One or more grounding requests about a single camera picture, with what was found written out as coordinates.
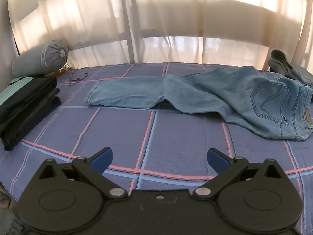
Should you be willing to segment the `light blue denim jeans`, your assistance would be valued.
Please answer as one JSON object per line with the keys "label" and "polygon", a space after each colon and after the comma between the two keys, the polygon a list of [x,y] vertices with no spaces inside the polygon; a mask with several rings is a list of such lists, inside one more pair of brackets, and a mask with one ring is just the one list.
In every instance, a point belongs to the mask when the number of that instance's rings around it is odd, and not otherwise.
{"label": "light blue denim jeans", "polygon": [[219,67],[185,76],[136,76],[97,82],[85,104],[151,109],[162,101],[186,114],[218,113],[227,123],[272,139],[312,134],[312,88],[253,67]]}

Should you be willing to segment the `purple plaid bed sheet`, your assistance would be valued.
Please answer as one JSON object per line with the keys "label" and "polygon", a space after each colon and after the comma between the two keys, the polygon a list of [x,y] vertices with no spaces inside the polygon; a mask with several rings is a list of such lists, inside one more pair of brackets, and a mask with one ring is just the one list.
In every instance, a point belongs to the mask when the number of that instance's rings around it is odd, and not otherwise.
{"label": "purple plaid bed sheet", "polygon": [[103,147],[113,151],[112,165],[104,175],[125,188],[166,190],[202,185],[215,176],[206,153],[214,147],[230,157],[242,156],[260,163],[274,158],[300,193],[304,211],[298,223],[312,234],[312,139],[266,139],[216,114],[188,115],[170,105],[152,110],[88,107],[89,90],[106,79],[131,76],[187,75],[211,71],[208,64],[122,64],[72,71],[58,79],[62,104],[30,132],[12,151],[1,150],[1,184],[17,200],[45,159],[70,162],[91,156]]}

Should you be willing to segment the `stack of dark folded clothes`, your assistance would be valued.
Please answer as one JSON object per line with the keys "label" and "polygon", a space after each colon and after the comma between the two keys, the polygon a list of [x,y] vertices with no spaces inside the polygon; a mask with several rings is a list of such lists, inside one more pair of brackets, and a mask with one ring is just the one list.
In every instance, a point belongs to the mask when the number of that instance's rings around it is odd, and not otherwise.
{"label": "stack of dark folded clothes", "polygon": [[1,142],[11,151],[61,105],[57,79],[37,75],[1,105]]}

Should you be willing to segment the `teal folded garment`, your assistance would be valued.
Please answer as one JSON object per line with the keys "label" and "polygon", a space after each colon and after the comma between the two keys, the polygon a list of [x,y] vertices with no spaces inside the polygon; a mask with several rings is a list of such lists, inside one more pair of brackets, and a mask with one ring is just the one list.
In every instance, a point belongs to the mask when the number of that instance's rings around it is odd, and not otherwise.
{"label": "teal folded garment", "polygon": [[10,84],[0,93],[0,105],[2,105],[9,97],[14,95],[19,89],[24,87],[30,81],[32,77],[19,77],[13,79]]}

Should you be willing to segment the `grey bolster pillow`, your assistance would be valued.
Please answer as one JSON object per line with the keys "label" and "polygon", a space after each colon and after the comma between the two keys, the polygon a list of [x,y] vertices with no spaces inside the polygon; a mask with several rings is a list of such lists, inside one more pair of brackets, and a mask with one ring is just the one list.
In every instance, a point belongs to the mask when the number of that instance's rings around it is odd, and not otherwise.
{"label": "grey bolster pillow", "polygon": [[12,64],[15,78],[50,74],[61,69],[68,60],[68,47],[60,40],[31,48],[18,56]]}

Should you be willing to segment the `grey folded garment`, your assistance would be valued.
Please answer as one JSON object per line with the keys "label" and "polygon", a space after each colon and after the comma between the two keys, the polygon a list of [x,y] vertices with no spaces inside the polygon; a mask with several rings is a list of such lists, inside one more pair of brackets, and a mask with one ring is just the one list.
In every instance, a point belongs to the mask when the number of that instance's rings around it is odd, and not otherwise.
{"label": "grey folded garment", "polygon": [[301,83],[312,87],[312,74],[305,68],[290,63],[285,53],[281,50],[272,50],[268,65],[270,67],[270,72],[282,74],[286,78],[298,80]]}

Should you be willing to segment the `eyeglasses with thin frame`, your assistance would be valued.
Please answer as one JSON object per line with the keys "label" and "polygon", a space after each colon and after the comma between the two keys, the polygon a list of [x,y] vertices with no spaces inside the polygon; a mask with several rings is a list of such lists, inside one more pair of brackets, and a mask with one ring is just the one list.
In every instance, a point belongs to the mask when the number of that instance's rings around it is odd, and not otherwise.
{"label": "eyeglasses with thin frame", "polygon": [[68,85],[70,86],[78,82],[84,81],[88,77],[88,75],[89,75],[88,73],[85,73],[82,78],[80,77],[74,78],[74,74],[73,72],[71,72],[71,75],[68,76]]}

